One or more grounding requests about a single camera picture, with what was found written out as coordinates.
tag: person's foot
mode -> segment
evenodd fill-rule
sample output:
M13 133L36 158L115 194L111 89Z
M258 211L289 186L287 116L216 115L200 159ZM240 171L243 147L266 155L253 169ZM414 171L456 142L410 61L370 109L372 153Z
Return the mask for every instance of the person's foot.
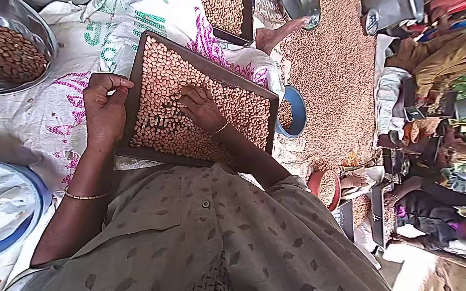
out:
M285 23L275 30L257 29L256 48L266 53L268 56L275 46L289 34L303 28L309 22L310 17L305 16Z

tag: clay bowl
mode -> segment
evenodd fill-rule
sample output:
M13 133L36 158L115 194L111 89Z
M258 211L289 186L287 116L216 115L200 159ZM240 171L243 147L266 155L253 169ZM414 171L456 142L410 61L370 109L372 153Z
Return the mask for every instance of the clay bowl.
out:
M333 196L332 204L327 206L328 210L332 212L337 208L337 206L339 206L339 202L341 201L341 181L339 179L339 175L337 175L333 170L315 172L310 176L307 186L312 190L312 194L319 197L321 191L321 179L327 172L331 172L335 177L335 194Z

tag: small tray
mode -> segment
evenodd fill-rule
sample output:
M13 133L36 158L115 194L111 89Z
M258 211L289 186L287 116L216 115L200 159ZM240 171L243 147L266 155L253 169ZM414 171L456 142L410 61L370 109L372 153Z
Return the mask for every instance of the small tray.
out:
M151 148L131 148L129 146L129 141L133 138L133 135L136 134L134 131L134 126L136 125L136 115L139 109L139 98L141 97L141 75L143 73L142 64L143 64L143 52L145 51L145 41L146 37L154 37L158 43L164 44L168 50L174 50L177 52L185 61L192 64L197 70L209 76L212 79L222 81L231 86L236 86L245 90L254 91L255 94L258 94L266 99L270 100L271 107L269 108L269 135L267 137L267 146L265 151L268 154L272 153L272 144L275 137L275 124L276 116L278 114L278 96L261 87L258 84L255 84L247 79L244 79L242 76L237 75L231 70L228 70L209 59L198 55L197 53L180 46L173 41L160 36L159 34L145 31L141 35L139 41L138 51L136 52L136 58L133 64L133 70L131 72L130 80L133 81L136 85L134 88L129 90L127 100L125 102L125 110L127 112L127 119L125 120L125 128L123 129L123 137L118 141L116 154L120 156L134 157L143 160L158 161L158 162L170 162L178 165L185 166L202 166L209 167L213 165L213 162L199 160L195 158L171 155L168 153L162 153L155 151ZM247 172L245 169L237 169L241 172Z
M244 9L242 10L243 20L240 35L235 35L225 30L213 27L213 35L220 39L226 40L229 43L237 46L244 46L254 41L253 39L253 3L252 0L242 0Z

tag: metal bowl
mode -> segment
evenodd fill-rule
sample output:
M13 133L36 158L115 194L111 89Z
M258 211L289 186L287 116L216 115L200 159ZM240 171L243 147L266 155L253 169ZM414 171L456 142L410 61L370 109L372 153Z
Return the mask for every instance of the metal bowl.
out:
M317 28L321 20L320 0L281 0L285 13L291 19L310 16L310 20L303 28L312 31Z
M51 74L51 63L57 56L57 41L41 16L22 0L0 0L0 25L20 32L35 44L48 61L46 70L34 81L12 84L0 80L0 95L18 93L43 82Z

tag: purple cloth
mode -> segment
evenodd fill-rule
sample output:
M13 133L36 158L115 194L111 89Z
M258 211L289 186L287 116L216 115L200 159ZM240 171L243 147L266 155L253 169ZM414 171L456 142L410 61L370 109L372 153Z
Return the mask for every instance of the purple cloth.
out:
M450 227L454 228L454 230L458 230L459 222L447 222Z
M395 207L395 211L397 212L397 216L404 218L407 217L407 211L405 211L405 207L402 205L397 205Z

